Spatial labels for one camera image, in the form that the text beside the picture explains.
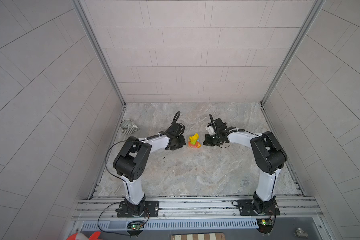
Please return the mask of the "yellow arch wood block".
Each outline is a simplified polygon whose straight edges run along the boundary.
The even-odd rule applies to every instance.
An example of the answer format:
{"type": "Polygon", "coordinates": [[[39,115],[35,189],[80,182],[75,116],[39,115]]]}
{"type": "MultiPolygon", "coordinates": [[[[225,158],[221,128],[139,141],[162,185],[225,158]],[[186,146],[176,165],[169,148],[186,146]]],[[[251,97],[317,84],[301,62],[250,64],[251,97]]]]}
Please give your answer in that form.
{"type": "Polygon", "coordinates": [[[193,136],[190,136],[189,137],[189,141],[196,141],[196,140],[199,140],[199,135],[198,134],[194,134],[193,136]]]}

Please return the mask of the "red wood block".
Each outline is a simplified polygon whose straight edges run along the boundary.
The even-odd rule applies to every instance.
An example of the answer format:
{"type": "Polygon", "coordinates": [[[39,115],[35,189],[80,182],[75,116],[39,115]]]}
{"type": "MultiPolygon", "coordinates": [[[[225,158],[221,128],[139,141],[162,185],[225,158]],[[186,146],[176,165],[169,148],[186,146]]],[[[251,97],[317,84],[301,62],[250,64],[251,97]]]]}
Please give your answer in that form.
{"type": "Polygon", "coordinates": [[[201,147],[201,144],[198,142],[196,145],[192,145],[191,142],[189,142],[188,147],[191,149],[198,149],[201,147]]]}

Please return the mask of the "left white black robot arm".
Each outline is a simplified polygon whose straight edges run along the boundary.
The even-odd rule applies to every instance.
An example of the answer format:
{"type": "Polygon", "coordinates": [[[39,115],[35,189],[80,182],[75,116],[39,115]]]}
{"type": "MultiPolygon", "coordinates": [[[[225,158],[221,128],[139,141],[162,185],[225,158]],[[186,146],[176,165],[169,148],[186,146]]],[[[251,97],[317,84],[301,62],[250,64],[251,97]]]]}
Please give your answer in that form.
{"type": "Polygon", "coordinates": [[[146,196],[142,190],[141,176],[146,168],[150,153],[157,150],[177,150],[185,144],[185,126],[172,123],[164,132],[139,139],[129,137],[113,162],[113,168],[124,182],[126,211],[140,216],[145,210],[146,196]]]}

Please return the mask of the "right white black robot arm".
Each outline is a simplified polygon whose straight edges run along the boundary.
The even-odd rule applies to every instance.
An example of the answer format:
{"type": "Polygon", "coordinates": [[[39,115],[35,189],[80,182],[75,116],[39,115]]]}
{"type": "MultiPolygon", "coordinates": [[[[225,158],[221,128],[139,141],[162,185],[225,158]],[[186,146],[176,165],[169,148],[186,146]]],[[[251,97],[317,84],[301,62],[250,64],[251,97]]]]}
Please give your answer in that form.
{"type": "Polygon", "coordinates": [[[270,131],[254,134],[244,129],[228,127],[220,118],[214,119],[212,115],[206,130],[208,133],[205,135],[204,146],[220,147],[224,143],[236,143],[252,149],[260,169],[252,209],[257,215],[279,214],[275,186],[288,157],[275,135],[270,131]]]}

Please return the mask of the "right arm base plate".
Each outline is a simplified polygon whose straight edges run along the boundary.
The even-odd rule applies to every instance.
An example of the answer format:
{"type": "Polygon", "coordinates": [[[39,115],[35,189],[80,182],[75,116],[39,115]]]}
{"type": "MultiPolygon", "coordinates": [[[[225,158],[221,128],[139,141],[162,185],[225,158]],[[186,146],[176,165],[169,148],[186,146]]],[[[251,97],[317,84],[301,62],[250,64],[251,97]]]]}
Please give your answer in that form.
{"type": "Polygon", "coordinates": [[[237,200],[237,205],[241,216],[279,216],[281,214],[274,199],[267,202],[262,200],[237,200]]]}

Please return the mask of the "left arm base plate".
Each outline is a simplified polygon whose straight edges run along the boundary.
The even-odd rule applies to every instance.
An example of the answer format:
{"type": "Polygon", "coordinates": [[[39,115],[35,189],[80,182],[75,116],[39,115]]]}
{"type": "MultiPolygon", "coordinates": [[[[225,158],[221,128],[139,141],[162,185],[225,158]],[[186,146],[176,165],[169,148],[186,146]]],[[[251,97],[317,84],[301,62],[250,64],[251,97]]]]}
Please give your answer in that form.
{"type": "Polygon", "coordinates": [[[158,211],[159,201],[145,201],[144,199],[137,205],[124,199],[116,209],[118,218],[157,217],[158,211]]]}

